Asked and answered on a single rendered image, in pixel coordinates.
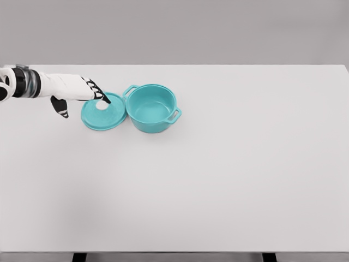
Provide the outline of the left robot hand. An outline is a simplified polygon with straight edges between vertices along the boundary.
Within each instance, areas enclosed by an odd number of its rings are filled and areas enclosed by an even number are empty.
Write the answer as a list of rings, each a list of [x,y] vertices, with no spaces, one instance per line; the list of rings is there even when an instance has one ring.
[[[68,118],[68,100],[90,101],[102,100],[111,104],[106,94],[90,78],[76,74],[50,74],[51,104],[59,115]]]

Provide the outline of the teal pot lid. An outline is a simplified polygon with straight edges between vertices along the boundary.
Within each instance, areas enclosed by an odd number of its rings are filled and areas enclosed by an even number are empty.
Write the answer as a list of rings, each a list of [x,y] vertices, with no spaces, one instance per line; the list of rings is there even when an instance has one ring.
[[[109,130],[120,125],[127,116],[125,100],[119,95],[111,92],[105,93],[111,101],[105,109],[98,109],[99,100],[85,102],[81,109],[81,120],[83,124],[97,131]]]

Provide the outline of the teal pot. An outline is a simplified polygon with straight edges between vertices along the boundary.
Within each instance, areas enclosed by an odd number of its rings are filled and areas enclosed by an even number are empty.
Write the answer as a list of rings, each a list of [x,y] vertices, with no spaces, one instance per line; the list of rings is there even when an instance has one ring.
[[[145,133],[163,132],[182,115],[174,93],[162,85],[131,85],[123,98],[133,125]]]

